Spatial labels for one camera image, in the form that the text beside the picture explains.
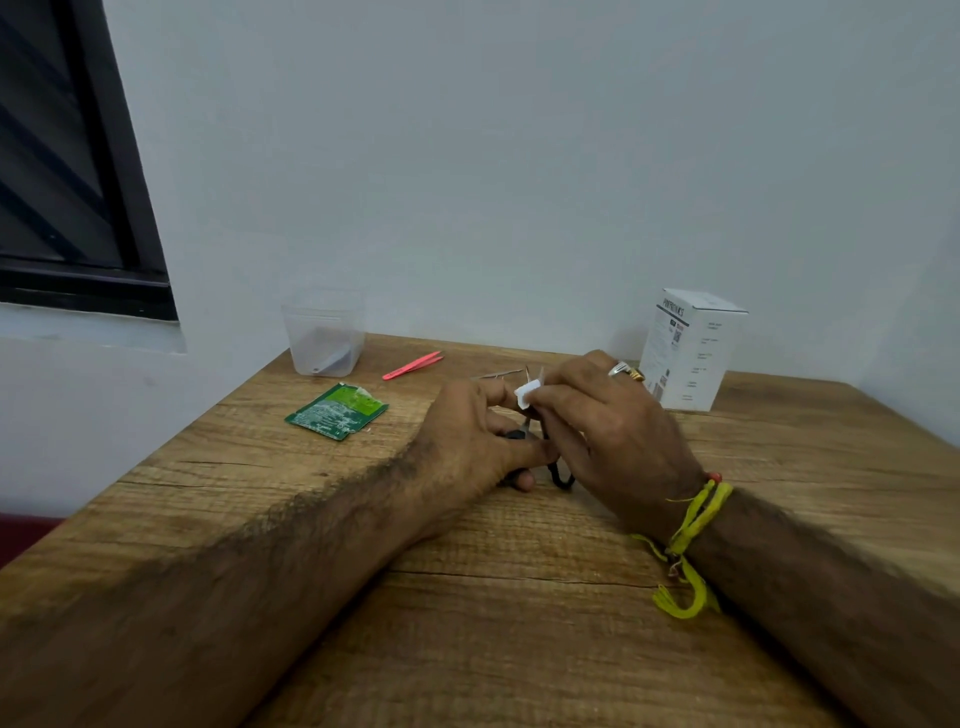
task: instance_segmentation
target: wood grain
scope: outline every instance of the wood grain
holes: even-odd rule
[[[383,382],[425,352],[445,359]],[[335,443],[283,418],[329,380],[264,368],[0,571],[0,619],[123,581],[403,447],[444,381],[560,354],[371,336],[348,378],[391,406]],[[850,386],[729,373],[678,416],[711,470],[960,593],[960,453]],[[397,559],[250,718],[308,725],[838,725],[730,616],[658,612],[660,565],[579,488],[499,490]]]

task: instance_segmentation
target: red surface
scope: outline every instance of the red surface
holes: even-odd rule
[[[56,528],[61,519],[0,513],[0,569]]]

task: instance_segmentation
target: clear plastic cup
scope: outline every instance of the clear plastic cup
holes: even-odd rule
[[[304,288],[282,310],[298,374],[346,376],[353,371],[364,342],[362,291]]]

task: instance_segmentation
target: cardboard box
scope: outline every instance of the cardboard box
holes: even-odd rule
[[[664,288],[640,358],[654,399],[709,411],[746,319],[746,309],[709,293]]]

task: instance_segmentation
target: yellow thread bracelet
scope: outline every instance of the yellow thread bracelet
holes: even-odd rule
[[[703,577],[697,573],[697,570],[693,568],[693,565],[686,560],[684,552],[690,546],[693,539],[713,520],[714,516],[717,515],[732,492],[733,487],[729,483],[717,483],[714,480],[708,480],[704,489],[697,494],[697,497],[690,501],[690,505],[687,506],[686,515],[684,516],[684,522],[681,523],[680,528],[678,528],[677,532],[670,538],[670,545],[663,551],[646,536],[641,536],[638,533],[633,534],[635,539],[645,542],[650,547],[650,550],[654,552],[654,555],[662,562],[670,563],[671,559],[674,559],[670,567],[670,575],[678,578],[685,584],[689,584],[693,589],[693,602],[689,607],[684,609],[677,604],[677,601],[666,587],[662,584],[657,587],[657,593],[654,594],[654,604],[671,617],[690,619],[699,615],[704,607],[707,606],[717,612],[720,611],[720,605],[713,591],[710,590],[710,587],[707,585],[707,582],[704,581]],[[683,572],[683,576],[677,573],[678,567]]]

